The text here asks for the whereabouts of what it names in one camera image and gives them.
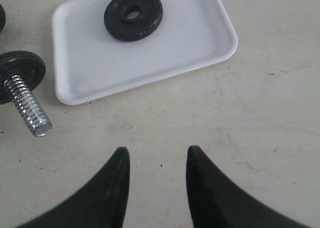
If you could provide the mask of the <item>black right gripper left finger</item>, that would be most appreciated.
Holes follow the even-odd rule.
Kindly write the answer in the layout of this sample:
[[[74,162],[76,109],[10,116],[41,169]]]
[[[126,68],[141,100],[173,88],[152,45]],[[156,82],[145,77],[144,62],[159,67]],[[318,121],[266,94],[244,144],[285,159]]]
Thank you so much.
[[[121,228],[130,187],[130,155],[119,147],[100,171],[55,208],[23,228]]]

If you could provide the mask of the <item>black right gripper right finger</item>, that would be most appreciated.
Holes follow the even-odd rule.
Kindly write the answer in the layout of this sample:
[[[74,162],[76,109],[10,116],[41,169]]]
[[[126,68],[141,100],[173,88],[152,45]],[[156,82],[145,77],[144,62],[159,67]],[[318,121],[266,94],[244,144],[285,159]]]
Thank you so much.
[[[197,145],[188,148],[186,189],[195,228],[303,228],[229,179]]]

